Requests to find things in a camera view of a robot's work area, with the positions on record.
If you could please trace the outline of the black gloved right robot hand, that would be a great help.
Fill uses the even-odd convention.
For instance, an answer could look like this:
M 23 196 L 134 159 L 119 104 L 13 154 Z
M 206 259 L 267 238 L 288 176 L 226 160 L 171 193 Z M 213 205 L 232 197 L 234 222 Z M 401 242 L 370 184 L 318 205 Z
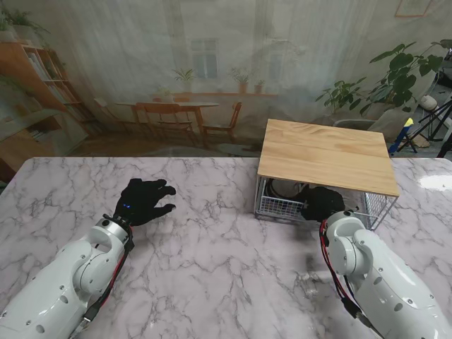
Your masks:
M 302 204 L 299 208 L 301 216 L 310 221 L 322 222 L 332 214 L 345 210 L 342 195 L 322 186 L 305 186 L 293 200 Z

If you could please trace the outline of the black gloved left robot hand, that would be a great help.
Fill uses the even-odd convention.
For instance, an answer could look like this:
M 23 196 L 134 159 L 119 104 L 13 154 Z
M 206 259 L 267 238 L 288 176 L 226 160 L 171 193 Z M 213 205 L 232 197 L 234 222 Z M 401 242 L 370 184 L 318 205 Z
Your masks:
M 175 194 L 175 188 L 168 186 L 164 179 L 155 181 L 130 179 L 127 187 L 121 192 L 113 216 L 127 221 L 131 227 L 142 226 L 173 211 L 174 204 L 168 203 L 160 207 L 157 204 L 164 197 Z

